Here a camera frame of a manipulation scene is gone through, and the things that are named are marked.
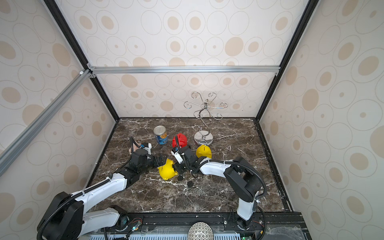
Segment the yellow piggy bank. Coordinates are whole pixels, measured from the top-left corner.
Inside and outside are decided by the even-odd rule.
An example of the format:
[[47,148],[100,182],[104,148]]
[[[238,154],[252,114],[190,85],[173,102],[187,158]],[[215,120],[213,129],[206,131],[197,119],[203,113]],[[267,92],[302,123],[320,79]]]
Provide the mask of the yellow piggy bank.
[[159,175],[165,181],[178,175],[178,172],[174,169],[174,162],[170,159],[166,160],[166,164],[158,167]]
[[196,155],[198,158],[200,157],[207,157],[207,158],[212,158],[212,151],[210,147],[206,145],[201,145],[197,148]]

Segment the red piggy bank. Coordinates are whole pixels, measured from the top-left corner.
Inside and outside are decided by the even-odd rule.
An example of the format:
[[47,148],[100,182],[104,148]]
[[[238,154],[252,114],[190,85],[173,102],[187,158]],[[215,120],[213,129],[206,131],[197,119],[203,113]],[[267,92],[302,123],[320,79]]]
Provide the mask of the red piggy bank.
[[181,133],[177,134],[173,140],[172,140],[172,147],[175,148],[177,147],[177,141],[176,141],[176,138],[178,138],[178,141],[179,141],[179,146],[181,148],[183,147],[186,147],[188,145],[188,140],[187,140],[187,137]]

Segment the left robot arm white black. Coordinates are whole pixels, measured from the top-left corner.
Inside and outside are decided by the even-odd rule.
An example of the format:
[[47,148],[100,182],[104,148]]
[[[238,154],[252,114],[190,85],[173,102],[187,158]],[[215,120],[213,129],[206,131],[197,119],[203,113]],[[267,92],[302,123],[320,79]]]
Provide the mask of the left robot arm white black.
[[151,169],[166,164],[164,155],[151,155],[148,148],[133,152],[129,160],[105,180],[81,191],[57,194],[37,227],[38,240],[76,240],[97,229],[115,226],[124,210],[114,207],[89,210],[111,195],[124,191]]

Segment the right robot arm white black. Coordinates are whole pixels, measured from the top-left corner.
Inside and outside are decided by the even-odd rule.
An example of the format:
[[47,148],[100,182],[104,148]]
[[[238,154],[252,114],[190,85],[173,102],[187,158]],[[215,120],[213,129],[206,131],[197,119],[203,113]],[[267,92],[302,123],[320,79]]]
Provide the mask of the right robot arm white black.
[[260,173],[243,157],[220,161],[208,157],[198,157],[189,147],[171,150],[176,158],[175,170],[179,174],[188,171],[192,175],[212,175],[222,177],[239,197],[238,219],[248,223],[257,209],[257,200],[267,194],[267,186]]

